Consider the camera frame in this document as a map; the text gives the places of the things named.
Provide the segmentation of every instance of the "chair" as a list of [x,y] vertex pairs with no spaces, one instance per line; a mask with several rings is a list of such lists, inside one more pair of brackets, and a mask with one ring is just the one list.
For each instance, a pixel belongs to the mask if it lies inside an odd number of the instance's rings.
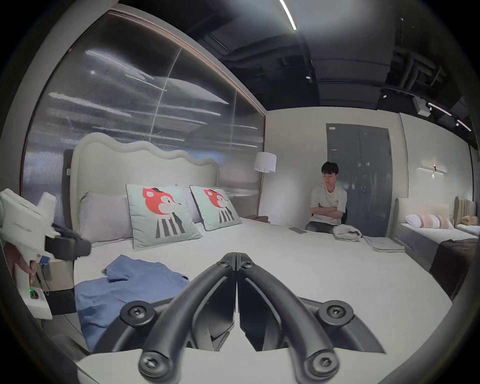
[[347,215],[348,215],[348,209],[347,209],[347,207],[345,207],[345,213],[343,214],[342,218],[340,219],[340,222],[341,222],[342,224],[345,224],[345,223],[346,223],[346,221],[347,221]]

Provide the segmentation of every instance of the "human hand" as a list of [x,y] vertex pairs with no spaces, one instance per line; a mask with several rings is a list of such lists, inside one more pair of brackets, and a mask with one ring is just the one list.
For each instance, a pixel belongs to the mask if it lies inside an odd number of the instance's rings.
[[36,262],[32,261],[30,265],[28,265],[17,247],[8,242],[5,243],[5,246],[3,247],[3,253],[5,254],[10,275],[14,277],[15,265],[18,265],[22,271],[30,275],[30,284],[32,284],[33,277],[36,273]]

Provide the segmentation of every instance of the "white bedsheet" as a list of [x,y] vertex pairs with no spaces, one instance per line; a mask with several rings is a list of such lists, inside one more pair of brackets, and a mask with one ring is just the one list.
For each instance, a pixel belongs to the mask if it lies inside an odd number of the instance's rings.
[[463,232],[469,233],[470,235],[474,235],[475,237],[480,235],[480,226],[478,225],[458,224],[457,228]]
[[329,234],[242,221],[201,229],[204,237],[198,240],[140,251],[132,249],[132,240],[94,247],[75,261],[75,284],[102,277],[102,269],[120,254],[162,262],[192,280],[225,253],[247,253],[297,296],[349,303],[384,347],[386,354],[337,349],[341,368],[331,383],[380,381],[420,347],[451,306],[433,277],[405,253],[375,252],[364,239],[337,241]]
[[477,237],[458,229],[415,228],[406,223],[402,223],[402,225],[435,241],[438,244],[445,240],[463,240]]

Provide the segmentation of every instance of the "black hair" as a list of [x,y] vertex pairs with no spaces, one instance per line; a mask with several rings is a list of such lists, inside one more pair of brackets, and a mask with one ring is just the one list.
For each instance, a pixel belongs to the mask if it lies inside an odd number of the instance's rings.
[[338,165],[336,163],[331,163],[327,161],[325,164],[322,165],[322,173],[325,175],[331,175],[335,173],[338,175]]

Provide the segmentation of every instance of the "wall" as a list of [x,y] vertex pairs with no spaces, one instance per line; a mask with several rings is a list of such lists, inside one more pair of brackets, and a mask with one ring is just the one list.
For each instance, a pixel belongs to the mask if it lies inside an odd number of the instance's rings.
[[[392,148],[392,208],[397,197],[408,196],[405,137],[400,116],[360,108],[311,107],[269,111],[264,150],[277,155],[276,173],[264,178],[260,214],[270,222],[302,228],[310,217],[310,194],[322,182],[327,161],[326,124],[360,124],[388,128]],[[393,215],[390,215],[389,230]]]
[[480,153],[477,149],[470,147],[470,154],[473,169],[473,201],[478,205],[480,202]]
[[[455,197],[472,200],[472,166],[468,144],[446,129],[400,114],[408,153],[408,197],[431,200],[450,206],[453,216]],[[419,169],[422,166],[446,171],[445,175]]]
[[58,224],[69,225],[69,155],[91,132],[213,158],[220,186],[250,194],[252,204],[240,211],[256,213],[253,163],[263,149],[264,115],[218,68],[136,16],[99,19],[69,49],[34,111],[22,196],[35,204],[45,191],[56,196]]

